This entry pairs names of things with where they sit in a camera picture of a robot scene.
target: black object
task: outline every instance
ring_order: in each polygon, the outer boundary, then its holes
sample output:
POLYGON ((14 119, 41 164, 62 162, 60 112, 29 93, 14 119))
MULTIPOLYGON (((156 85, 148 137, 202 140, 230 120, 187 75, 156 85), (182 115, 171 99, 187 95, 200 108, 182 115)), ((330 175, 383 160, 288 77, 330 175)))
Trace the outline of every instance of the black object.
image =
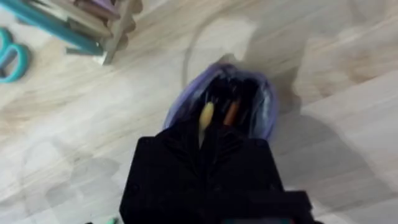
POLYGON ((210 126, 199 150, 193 120, 140 138, 120 213, 125 224, 264 217, 313 224, 311 209, 305 192, 284 190, 267 141, 210 126))

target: light wood grain surface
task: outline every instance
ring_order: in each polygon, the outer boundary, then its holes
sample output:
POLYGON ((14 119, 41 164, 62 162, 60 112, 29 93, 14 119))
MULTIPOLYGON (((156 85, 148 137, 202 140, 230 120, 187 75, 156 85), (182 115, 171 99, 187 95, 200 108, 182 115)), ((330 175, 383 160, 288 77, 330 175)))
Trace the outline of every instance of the light wood grain surface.
POLYGON ((144 0, 108 67, 0 15, 34 52, 0 86, 0 223, 117 215, 136 141, 228 53, 277 88, 271 146, 287 188, 307 190, 326 223, 397 223, 398 1, 144 0))

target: scissors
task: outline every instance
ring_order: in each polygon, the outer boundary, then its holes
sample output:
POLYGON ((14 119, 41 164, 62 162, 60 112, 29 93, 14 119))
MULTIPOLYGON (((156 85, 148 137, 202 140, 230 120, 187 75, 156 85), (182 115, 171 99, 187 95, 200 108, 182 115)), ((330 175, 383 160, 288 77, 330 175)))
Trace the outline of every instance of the scissors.
POLYGON ((0 83, 10 83, 23 76, 29 67, 29 49, 12 41, 11 33, 0 27, 0 83), (10 74, 5 68, 17 60, 10 74))

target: teal plastic strip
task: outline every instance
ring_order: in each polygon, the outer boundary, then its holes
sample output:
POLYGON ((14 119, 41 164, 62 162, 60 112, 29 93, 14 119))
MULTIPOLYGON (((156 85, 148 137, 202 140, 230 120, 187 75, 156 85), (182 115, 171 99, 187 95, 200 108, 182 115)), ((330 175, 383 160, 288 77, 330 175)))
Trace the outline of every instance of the teal plastic strip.
POLYGON ((7 47, 12 44, 12 36, 8 30, 0 28, 0 57, 5 53, 7 47))
POLYGON ((17 60, 15 69, 6 77, 0 78, 0 83, 10 83, 23 76, 29 67, 29 50, 19 44, 8 45, 4 54, 0 54, 0 68, 5 67, 12 60, 17 60))
POLYGON ((103 54, 103 49, 95 41, 60 25, 58 21, 40 13, 21 0, 1 0, 0 5, 3 5, 6 9, 16 13, 18 17, 27 23, 40 27, 63 40, 76 45, 81 48, 82 51, 93 55, 103 54))

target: purple plastic bag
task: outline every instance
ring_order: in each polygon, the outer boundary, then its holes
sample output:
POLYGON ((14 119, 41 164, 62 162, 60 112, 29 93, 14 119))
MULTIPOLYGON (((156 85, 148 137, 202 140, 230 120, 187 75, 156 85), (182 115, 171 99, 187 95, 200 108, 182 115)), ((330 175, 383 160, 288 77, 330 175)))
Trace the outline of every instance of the purple plastic bag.
POLYGON ((227 63, 214 63, 210 65, 182 91, 169 109, 163 129, 171 127, 176 121, 189 114, 195 100, 200 97, 210 82, 217 77, 221 68, 233 69, 236 72, 236 77, 257 80, 263 95, 258 100, 259 109, 256 110, 256 114, 253 116, 255 123, 251 125, 250 129, 252 131, 249 137, 268 140, 277 117, 277 98, 274 88, 263 74, 240 70, 234 65, 227 63))

